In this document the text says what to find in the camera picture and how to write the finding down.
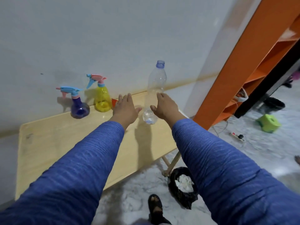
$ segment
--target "marble floor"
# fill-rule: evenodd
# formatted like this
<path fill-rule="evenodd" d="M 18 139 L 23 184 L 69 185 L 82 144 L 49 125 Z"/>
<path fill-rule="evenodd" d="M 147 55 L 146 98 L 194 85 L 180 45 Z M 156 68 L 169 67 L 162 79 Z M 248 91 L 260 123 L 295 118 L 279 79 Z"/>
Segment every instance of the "marble floor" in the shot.
<path fill-rule="evenodd" d="M 260 130 L 255 119 L 260 113 L 252 110 L 237 119 L 231 117 L 220 122 L 209 131 L 232 144 L 252 158 L 259 166 L 268 170 L 287 187 L 300 194 L 300 166 L 294 155 L 300 155 L 300 80 L 288 89 L 280 87 L 273 95 L 286 104 L 286 108 L 274 113 L 282 126 L 273 134 Z M 245 143 L 230 136 L 231 132 L 243 134 Z M 178 150 L 167 155 L 171 159 Z M 176 167 L 185 166 L 180 160 Z M 216 224 L 201 197 L 193 203 L 192 210 L 183 209 L 171 196 L 167 178 L 161 171 L 166 169 L 162 159 L 152 166 L 129 176 L 125 180 L 103 192 L 93 225 L 133 224 L 137 220 L 148 219 L 148 196 L 156 193 L 163 203 L 164 216 L 177 224 Z"/>

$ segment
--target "blue sleeve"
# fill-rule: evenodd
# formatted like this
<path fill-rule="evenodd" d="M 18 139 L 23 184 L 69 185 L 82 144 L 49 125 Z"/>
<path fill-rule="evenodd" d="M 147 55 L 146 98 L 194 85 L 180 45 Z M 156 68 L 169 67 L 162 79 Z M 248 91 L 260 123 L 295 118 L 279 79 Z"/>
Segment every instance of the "blue sleeve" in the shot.
<path fill-rule="evenodd" d="M 0 224 L 90 225 L 123 136 L 117 122 L 100 125 L 1 212 Z"/>
<path fill-rule="evenodd" d="M 218 224 L 300 224 L 300 196 L 241 151 L 190 119 L 173 137 Z"/>

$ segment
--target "orange shelving unit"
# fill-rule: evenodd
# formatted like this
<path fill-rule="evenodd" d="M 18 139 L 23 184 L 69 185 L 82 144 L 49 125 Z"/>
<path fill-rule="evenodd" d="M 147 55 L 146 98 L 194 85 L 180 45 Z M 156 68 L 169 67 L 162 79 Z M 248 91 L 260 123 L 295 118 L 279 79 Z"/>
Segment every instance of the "orange shelving unit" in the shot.
<path fill-rule="evenodd" d="M 262 0 L 193 120 L 205 129 L 227 120 L 238 91 L 250 95 L 299 39 L 299 0 Z"/>

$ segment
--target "green object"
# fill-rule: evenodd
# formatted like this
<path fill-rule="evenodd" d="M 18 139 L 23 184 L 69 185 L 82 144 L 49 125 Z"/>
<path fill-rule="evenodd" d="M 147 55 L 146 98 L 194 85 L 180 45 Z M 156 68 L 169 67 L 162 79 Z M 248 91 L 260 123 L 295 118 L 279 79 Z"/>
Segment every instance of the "green object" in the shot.
<path fill-rule="evenodd" d="M 262 131 L 273 133 L 281 124 L 277 121 L 274 115 L 265 114 L 256 120 L 262 128 Z"/>

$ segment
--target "wooden table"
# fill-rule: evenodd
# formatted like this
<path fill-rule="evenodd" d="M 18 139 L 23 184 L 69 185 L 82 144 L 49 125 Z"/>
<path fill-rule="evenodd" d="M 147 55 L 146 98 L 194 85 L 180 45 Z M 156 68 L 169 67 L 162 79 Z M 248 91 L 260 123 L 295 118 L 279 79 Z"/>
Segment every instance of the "wooden table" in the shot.
<path fill-rule="evenodd" d="M 146 92 L 133 95 L 134 105 L 144 106 L 145 95 Z M 143 121 L 142 113 L 143 111 L 126 130 L 104 189 L 160 157 L 163 157 L 169 167 L 164 172 L 165 175 L 168 175 L 178 162 L 179 153 L 171 164 L 164 157 L 176 149 L 170 127 L 160 119 L 155 125 L 148 125 Z M 19 135 L 15 199 L 18 199 L 30 183 L 72 149 L 77 142 L 101 123 L 108 121 L 112 114 L 112 110 L 101 113 L 91 106 L 90 114 L 82 119 L 74 119 L 70 116 L 70 112 L 67 112 L 23 124 Z"/>

